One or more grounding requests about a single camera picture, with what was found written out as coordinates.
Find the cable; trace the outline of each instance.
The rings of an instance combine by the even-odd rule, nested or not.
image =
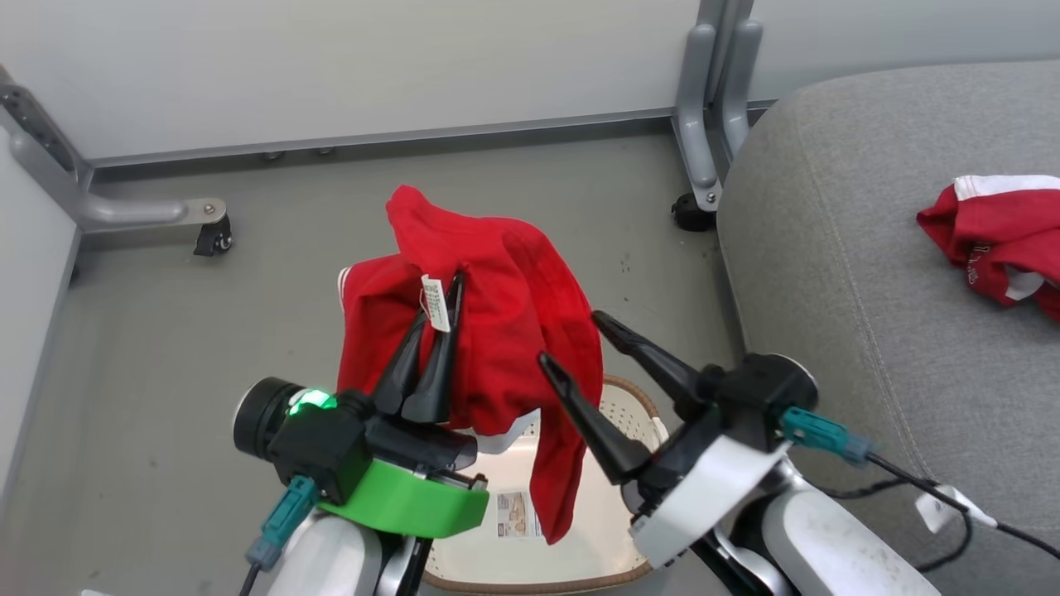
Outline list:
[[[1055,546],[1048,544],[1047,542],[1043,541],[1040,538],[1030,536],[1029,533],[1021,529],[1013,528],[1012,526],[1004,524],[1002,522],[997,522],[997,529],[1009,536],[1014,536],[1015,538],[1019,538],[1020,540],[1028,544],[1034,544],[1035,546],[1041,548],[1042,550],[1048,553],[1049,555],[1053,555],[1057,559],[1060,559],[1060,550],[1058,550]]]
[[[253,563],[250,565],[250,571],[247,572],[247,579],[243,580],[240,596],[250,596],[250,589],[254,586],[254,580],[258,579],[258,572],[260,571],[262,571],[261,564]]]
[[[942,503],[949,505],[950,507],[953,507],[957,511],[960,511],[962,514],[965,514],[965,516],[975,518],[976,520],[979,520],[979,521],[984,522],[988,526],[997,528],[999,530],[1001,530],[1001,531],[1003,531],[1003,532],[1005,532],[1005,533],[1007,533],[1009,536],[1015,537],[1015,538],[1018,538],[1018,539],[1026,542],[1027,544],[1030,544],[1032,546],[1037,546],[1038,548],[1040,548],[1043,551],[1047,553],[1048,555],[1053,556],[1053,558],[1060,560],[1060,550],[1058,550],[1055,546],[1053,546],[1050,544],[1047,544],[1046,542],[1042,541],[1041,539],[1035,538],[1035,537],[1032,537],[1032,536],[1024,532],[1023,530],[1013,528],[1012,526],[1010,526],[1008,524],[1004,524],[1002,522],[999,522],[997,520],[994,520],[993,518],[991,518],[989,515],[986,515],[982,511],[973,510],[973,509],[969,508],[964,503],[960,503],[960,502],[952,498],[949,495],[942,494],[941,492],[939,492],[938,490],[936,490],[935,487],[933,487],[931,485],[931,483],[929,483],[928,480],[925,480],[923,478],[918,478],[918,477],[909,474],[908,472],[902,470],[901,468],[895,466],[894,463],[887,461],[886,459],[880,457],[879,455],[877,455],[874,453],[868,454],[868,456],[866,457],[866,459],[868,461],[871,461],[876,466],[879,466],[880,468],[886,470],[887,472],[889,472],[890,474],[895,475],[896,477],[904,479],[908,484],[917,487],[918,489],[922,490],[923,492],[926,492],[928,494],[934,496],[935,498],[941,501]]]
[[[969,545],[972,544],[972,518],[970,515],[961,515],[965,520],[965,539],[960,541],[960,544],[950,553],[949,555],[942,555],[934,561],[929,561],[926,563],[921,563],[916,566],[916,569],[922,574],[928,572],[933,572],[947,563],[952,563],[960,558],[961,555],[968,550]]]
[[[882,480],[873,485],[869,485],[867,487],[854,490],[835,490],[825,487],[818,487],[817,485],[813,485],[813,488],[819,490],[820,492],[827,494],[832,498],[838,501],[847,501],[850,498],[864,498],[866,496],[872,496],[878,492],[882,492],[887,489],[893,489],[895,487],[903,487],[907,484],[908,483],[902,478],[890,478],[888,480]]]

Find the gray fabric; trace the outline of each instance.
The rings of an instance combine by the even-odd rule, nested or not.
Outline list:
[[[901,467],[1060,545],[1060,325],[973,294],[916,225],[962,174],[1060,175],[1060,62],[931,67],[831,81],[772,107],[729,173],[719,234],[749,350],[788,354],[819,411]],[[797,454],[813,481],[883,477]],[[911,562],[959,542],[912,489],[850,504]],[[1056,594],[1060,561],[977,528],[930,574],[943,594]]]

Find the white panel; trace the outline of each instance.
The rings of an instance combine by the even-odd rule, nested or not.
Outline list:
[[[0,503],[8,496],[18,437],[76,234],[70,217],[15,162],[10,140],[0,126]]]
[[[1060,2],[755,0],[752,18],[765,31],[753,101],[874,70],[1060,56]]]
[[[89,160],[673,105],[699,0],[0,0]]]

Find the gray floor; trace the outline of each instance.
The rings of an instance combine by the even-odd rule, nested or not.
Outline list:
[[[281,486],[232,446],[232,408],[265,375],[334,382],[335,278],[395,250],[384,203],[399,183],[447,209],[533,223],[595,306],[690,363],[732,364],[717,238],[669,220],[685,190],[670,135],[366,152],[193,164],[98,186],[114,197],[224,197],[236,244],[219,259],[192,257],[187,244],[82,255],[0,534],[0,592],[237,592],[243,551]],[[608,348],[605,362],[649,390],[674,426],[632,361]],[[721,593],[688,558],[610,592]]]

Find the laundry basket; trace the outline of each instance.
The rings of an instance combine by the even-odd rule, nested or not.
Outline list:
[[[667,438],[648,396],[623,379],[604,378],[600,411],[652,451]],[[480,454],[461,471],[489,479],[485,518],[475,529],[435,541],[424,581],[465,594],[570,594],[628,583],[651,571],[633,545],[631,513],[618,487],[587,451],[570,531],[552,546],[545,544],[530,501],[537,440],[534,421],[508,451]]]

